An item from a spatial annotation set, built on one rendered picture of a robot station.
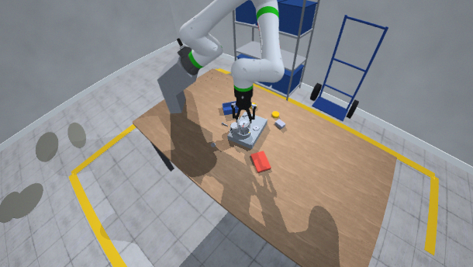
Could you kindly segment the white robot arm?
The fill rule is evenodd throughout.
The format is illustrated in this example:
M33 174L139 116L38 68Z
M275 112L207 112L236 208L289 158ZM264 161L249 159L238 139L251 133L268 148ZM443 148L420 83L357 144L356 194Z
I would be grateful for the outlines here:
M214 0L181 28L177 41L180 45L183 68L196 75L199 70L223 53L219 41L209 31L224 17L247 0ZM285 73L279 45L279 17L277 0L251 0L257 14L261 38L261 59L241 58L231 67L234 95L239 100L253 96L255 81L274 83ZM188 47L183 45L186 44ZM252 83L253 82L253 83Z

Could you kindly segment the blue open box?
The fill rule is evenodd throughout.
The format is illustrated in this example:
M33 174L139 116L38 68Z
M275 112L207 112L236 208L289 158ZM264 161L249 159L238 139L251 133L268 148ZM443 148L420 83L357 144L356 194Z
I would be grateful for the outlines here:
M223 103L223 112L224 112L224 115L233 114L232 107L231 107L231 103L232 103L232 102ZM235 107L235 113L238 112L238 109L239 109L239 108L236 106L236 107Z

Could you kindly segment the silver gear with red arrow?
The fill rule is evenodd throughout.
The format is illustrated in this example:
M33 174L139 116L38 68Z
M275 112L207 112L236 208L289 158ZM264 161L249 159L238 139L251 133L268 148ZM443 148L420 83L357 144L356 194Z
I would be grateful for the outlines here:
M249 122L247 122L246 120L241 120L239 122L239 128L241 130L246 130L246 129L248 129L248 127L249 127Z

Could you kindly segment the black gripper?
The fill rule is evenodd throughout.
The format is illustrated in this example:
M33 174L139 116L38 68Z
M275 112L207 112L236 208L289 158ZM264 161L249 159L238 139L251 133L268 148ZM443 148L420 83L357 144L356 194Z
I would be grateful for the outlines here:
M242 106L244 105L244 106ZM235 107L238 107L238 112L237 112L237 115L235 115ZM251 116L250 114L250 110L249 108L252 106L253 108L253 116ZM233 111L233 119L235 118L236 119L236 122L237 122L237 127L239 127L239 115L240 115L240 111L241 110L246 110L247 112L247 115L249 117L249 128L250 128L250 124L251 124L251 121L252 120L255 120L255 109L257 107L257 104L252 104L251 103L251 99L248 99L248 100L239 100L239 99L236 99L236 103L233 103L231 104L231 107L232 107L232 111Z

